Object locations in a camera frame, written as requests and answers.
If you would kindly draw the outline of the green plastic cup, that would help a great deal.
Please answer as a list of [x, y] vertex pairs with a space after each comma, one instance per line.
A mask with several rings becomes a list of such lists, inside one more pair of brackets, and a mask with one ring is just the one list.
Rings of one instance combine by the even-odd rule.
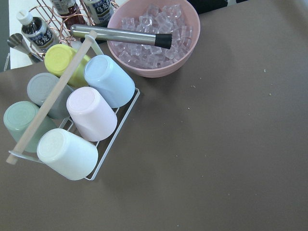
[[[15, 141], [19, 141], [25, 130], [28, 128], [39, 107], [29, 101], [20, 101], [8, 107], [3, 116], [3, 122]], [[35, 153], [40, 138], [49, 130], [57, 128], [56, 124], [46, 116], [40, 127], [28, 143], [25, 151]]]

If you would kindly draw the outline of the pink plastic cup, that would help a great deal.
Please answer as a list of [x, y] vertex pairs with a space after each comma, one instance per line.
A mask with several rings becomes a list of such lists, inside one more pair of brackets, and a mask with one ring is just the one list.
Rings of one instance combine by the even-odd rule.
[[92, 87], [73, 91], [66, 102], [80, 135], [88, 141], [108, 138], [116, 129], [117, 116], [102, 95]]

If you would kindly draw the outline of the steel muddler black tip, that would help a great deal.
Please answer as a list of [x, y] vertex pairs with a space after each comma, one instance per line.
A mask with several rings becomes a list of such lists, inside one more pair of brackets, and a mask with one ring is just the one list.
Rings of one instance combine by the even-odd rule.
[[91, 31], [97, 33], [97, 40], [151, 45], [165, 49], [170, 49], [172, 44], [172, 34], [151, 34], [80, 24], [74, 24], [70, 27], [70, 34], [75, 38], [85, 38]]

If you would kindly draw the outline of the pink bowl of ice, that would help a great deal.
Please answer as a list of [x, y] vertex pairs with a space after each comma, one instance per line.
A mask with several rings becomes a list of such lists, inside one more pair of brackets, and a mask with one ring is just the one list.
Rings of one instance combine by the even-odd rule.
[[133, 38], [109, 41], [108, 48], [126, 69], [142, 77], [163, 77], [182, 67], [200, 35], [200, 20], [187, 0], [128, 0], [108, 26]]

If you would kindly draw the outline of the blue plastic cup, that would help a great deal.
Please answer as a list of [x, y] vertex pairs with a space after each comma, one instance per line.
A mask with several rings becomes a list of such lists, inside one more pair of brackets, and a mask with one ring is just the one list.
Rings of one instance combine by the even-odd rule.
[[107, 55], [91, 58], [85, 66], [84, 78], [112, 108], [127, 104], [135, 92], [132, 78]]

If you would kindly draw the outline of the dark sauce bottle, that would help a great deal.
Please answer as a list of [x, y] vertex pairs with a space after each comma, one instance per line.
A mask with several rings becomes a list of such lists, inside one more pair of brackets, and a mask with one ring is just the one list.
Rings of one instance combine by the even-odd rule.
[[75, 0], [51, 0], [51, 4], [68, 29], [71, 25], [86, 23]]

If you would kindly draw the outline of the white plastic cup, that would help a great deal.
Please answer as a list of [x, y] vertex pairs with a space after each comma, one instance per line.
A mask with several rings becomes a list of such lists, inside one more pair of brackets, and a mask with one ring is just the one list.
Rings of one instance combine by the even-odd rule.
[[38, 142], [40, 161], [69, 180], [89, 175], [98, 161], [96, 146], [62, 128], [45, 133]]

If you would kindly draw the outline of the yellow plastic cup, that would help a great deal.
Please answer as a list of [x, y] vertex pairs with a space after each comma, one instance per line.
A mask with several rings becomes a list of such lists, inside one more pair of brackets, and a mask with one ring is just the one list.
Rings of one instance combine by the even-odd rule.
[[[49, 48], [45, 54], [45, 67], [51, 74], [60, 77], [72, 62], [76, 53], [77, 50], [70, 46], [64, 44], [54, 45]], [[88, 85], [84, 78], [84, 69], [90, 59], [88, 55], [84, 55], [67, 83], [69, 86], [80, 88]]]

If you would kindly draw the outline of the grey plastic cup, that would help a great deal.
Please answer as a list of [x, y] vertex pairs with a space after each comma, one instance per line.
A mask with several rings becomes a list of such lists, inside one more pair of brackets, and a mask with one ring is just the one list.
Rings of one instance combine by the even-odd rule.
[[[50, 73], [39, 73], [33, 76], [27, 85], [28, 97], [33, 103], [41, 107], [58, 81], [59, 78]], [[73, 89], [70, 86], [66, 85], [64, 87], [48, 112], [50, 118], [64, 119], [70, 117], [66, 107], [66, 101], [72, 92]]]

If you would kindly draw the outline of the oolong tea bottle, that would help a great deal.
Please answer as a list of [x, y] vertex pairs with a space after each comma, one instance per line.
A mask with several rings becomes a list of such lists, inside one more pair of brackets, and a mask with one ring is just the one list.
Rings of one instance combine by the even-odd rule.
[[110, 0], [84, 0], [83, 2], [93, 22], [98, 26], [107, 27], [114, 13]]
[[46, 52], [59, 43], [54, 31], [40, 17], [33, 17], [27, 10], [20, 10], [16, 15], [22, 24], [22, 34], [40, 52]]

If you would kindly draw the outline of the steel jigger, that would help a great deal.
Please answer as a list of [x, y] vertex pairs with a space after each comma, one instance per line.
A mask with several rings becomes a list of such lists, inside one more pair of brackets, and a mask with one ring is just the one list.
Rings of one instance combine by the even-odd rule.
[[43, 61], [42, 58], [30, 51], [30, 48], [26, 44], [22, 34], [15, 33], [10, 35], [10, 37], [7, 39], [7, 43], [10, 48], [13, 48], [26, 54], [33, 64]]

